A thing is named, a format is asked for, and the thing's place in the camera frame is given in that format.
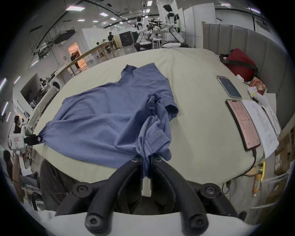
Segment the phone screen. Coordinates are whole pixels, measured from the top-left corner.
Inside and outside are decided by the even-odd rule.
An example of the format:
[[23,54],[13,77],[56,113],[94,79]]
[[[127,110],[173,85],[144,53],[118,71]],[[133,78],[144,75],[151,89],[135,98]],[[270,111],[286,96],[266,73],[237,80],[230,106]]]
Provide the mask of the phone screen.
[[220,82],[223,84],[224,89],[231,96],[242,98],[242,96],[240,95],[240,93],[238,92],[238,90],[236,89],[236,87],[231,83],[231,81],[228,78],[222,77],[222,76],[217,76],[217,77],[220,80]]

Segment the snack package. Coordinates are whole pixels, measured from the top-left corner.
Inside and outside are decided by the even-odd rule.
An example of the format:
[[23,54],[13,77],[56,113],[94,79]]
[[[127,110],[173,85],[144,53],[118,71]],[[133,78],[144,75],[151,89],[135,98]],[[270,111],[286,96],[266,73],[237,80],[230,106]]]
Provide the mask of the snack package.
[[264,94],[266,87],[265,85],[261,82],[260,79],[253,77],[253,79],[251,80],[250,87],[256,87],[257,88],[257,92],[259,92],[261,95]]

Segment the pink tablet screen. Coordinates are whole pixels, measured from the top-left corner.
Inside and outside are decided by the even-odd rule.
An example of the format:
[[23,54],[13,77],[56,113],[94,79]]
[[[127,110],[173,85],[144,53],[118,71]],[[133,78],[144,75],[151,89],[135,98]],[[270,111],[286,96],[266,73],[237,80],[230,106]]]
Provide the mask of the pink tablet screen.
[[238,120],[238,124],[241,127],[247,149],[251,149],[259,145],[260,141],[257,131],[243,103],[237,100],[228,100],[228,104],[234,112]]

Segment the doorway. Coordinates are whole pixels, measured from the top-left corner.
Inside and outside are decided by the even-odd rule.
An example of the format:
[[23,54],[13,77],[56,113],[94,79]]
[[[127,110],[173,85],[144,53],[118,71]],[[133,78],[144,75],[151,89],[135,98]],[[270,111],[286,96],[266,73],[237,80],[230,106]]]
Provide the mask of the doorway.
[[[72,44],[69,48],[68,51],[70,53],[70,56],[72,56],[72,54],[77,55],[77,57],[81,56],[82,53],[78,47],[77,42],[75,42],[74,44]],[[81,60],[78,61],[78,66],[80,67],[81,70],[86,69],[87,65],[86,65],[86,61],[82,58]]]

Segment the yellow clip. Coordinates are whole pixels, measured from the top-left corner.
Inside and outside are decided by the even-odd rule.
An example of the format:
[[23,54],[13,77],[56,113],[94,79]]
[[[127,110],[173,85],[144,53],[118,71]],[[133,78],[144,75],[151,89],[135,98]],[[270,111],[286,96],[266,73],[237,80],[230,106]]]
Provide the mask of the yellow clip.
[[261,175],[261,182],[264,181],[264,174],[265,174],[265,161],[262,163],[262,175]]

